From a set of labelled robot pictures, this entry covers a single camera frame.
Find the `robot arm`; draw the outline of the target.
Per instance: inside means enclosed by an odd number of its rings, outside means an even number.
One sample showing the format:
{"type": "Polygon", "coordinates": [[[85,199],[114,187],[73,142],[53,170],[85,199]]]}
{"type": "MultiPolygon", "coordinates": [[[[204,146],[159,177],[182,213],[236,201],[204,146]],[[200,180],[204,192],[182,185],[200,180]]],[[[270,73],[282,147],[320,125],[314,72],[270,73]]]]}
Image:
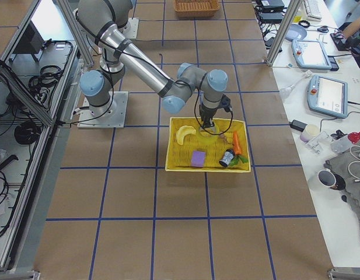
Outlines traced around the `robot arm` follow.
{"type": "Polygon", "coordinates": [[[162,98],[162,107],[176,114],[195,90],[203,92],[200,103],[201,127],[213,127],[219,109],[230,113],[230,99],[224,94],[228,84],[225,71],[209,72],[188,63],[180,65],[172,79],[158,68],[130,39],[123,35],[135,1],[79,1],[76,20],[94,44],[104,49],[100,66],[127,67],[162,98]]]}

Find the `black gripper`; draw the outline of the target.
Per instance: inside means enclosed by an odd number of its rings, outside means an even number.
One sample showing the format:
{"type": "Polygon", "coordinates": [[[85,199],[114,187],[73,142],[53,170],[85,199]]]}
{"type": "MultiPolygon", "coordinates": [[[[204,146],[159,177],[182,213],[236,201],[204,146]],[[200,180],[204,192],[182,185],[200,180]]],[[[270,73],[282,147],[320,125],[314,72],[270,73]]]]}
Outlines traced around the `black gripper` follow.
{"type": "Polygon", "coordinates": [[[200,117],[201,117],[201,127],[202,128],[211,128],[214,127],[213,117],[217,112],[215,108],[208,108],[204,105],[200,105],[200,117]]]}

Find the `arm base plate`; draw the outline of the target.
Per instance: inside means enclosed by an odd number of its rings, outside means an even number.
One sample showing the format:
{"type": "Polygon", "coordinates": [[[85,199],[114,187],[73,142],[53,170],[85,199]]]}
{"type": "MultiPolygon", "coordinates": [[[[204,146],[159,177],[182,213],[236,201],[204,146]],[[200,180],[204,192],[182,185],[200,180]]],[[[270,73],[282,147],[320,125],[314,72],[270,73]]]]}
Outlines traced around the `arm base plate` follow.
{"type": "Polygon", "coordinates": [[[136,40],[138,35],[139,18],[129,17],[128,22],[124,27],[119,28],[119,31],[128,39],[136,40]]]}
{"type": "Polygon", "coordinates": [[[109,129],[124,128],[125,114],[128,103],[128,92],[109,91],[110,97],[113,97],[113,103],[102,107],[91,107],[86,97],[84,97],[83,106],[88,107],[82,110],[79,115],[77,126],[82,129],[109,129]]]}

